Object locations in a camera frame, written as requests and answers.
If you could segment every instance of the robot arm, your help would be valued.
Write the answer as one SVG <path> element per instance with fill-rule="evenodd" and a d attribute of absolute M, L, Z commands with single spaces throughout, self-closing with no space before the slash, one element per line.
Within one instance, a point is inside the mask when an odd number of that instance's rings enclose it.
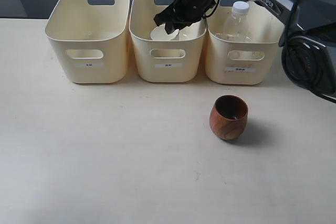
<path fill-rule="evenodd" d="M 282 65 L 296 85 L 335 102 L 336 6 L 319 0 L 259 0 L 286 25 L 279 46 L 284 46 Z M 174 0 L 157 14 L 157 25 L 167 33 L 200 21 L 215 6 L 214 0 Z"/>

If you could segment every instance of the label on bin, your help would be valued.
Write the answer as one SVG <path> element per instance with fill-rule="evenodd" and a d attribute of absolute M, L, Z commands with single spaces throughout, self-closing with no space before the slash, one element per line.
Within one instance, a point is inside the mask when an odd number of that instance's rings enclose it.
<path fill-rule="evenodd" d="M 226 67 L 225 71 L 228 72 L 255 72 L 255 68 L 235 68 L 235 67 Z"/>
<path fill-rule="evenodd" d="M 75 63 L 76 68 L 94 68 L 94 67 L 103 67 L 104 63 Z"/>
<path fill-rule="evenodd" d="M 181 68 L 183 67 L 182 63 L 161 63 L 155 64 L 156 68 Z"/>

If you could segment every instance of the wooden cup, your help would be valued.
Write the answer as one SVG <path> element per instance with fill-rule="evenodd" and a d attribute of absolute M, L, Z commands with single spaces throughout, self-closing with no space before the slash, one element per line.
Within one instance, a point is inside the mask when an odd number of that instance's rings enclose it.
<path fill-rule="evenodd" d="M 211 130 L 222 140 L 235 140 L 246 127 L 247 113 L 247 104 L 241 98 L 224 95 L 216 100 L 211 110 Z"/>

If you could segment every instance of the bottle cap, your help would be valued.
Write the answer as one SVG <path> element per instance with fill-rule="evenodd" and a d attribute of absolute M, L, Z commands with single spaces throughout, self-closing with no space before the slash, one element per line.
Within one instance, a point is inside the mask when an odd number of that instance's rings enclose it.
<path fill-rule="evenodd" d="M 250 5 L 243 1 L 237 1 L 233 4 L 232 13 L 236 15 L 247 15 Z"/>

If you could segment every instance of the storage bin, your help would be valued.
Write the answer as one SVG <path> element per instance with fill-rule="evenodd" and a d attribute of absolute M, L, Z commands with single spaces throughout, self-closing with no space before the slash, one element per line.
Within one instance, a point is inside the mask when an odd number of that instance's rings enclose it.
<path fill-rule="evenodd" d="M 151 31 L 156 27 L 153 18 L 167 7 L 154 1 L 133 0 L 132 3 L 130 33 L 139 75 L 149 82 L 189 81 L 197 73 L 205 22 L 181 30 L 179 40 L 151 40 Z"/>
<path fill-rule="evenodd" d="M 264 7 L 254 2 L 249 4 L 248 42 L 231 42 L 216 36 L 223 32 L 232 7 L 219 6 L 207 20 L 209 38 L 205 70 L 207 76 L 217 83 L 258 84 L 264 80 L 278 54 L 283 24 Z"/>
<path fill-rule="evenodd" d="M 128 66 L 130 0 L 59 0 L 46 35 L 75 83 L 112 83 Z"/>

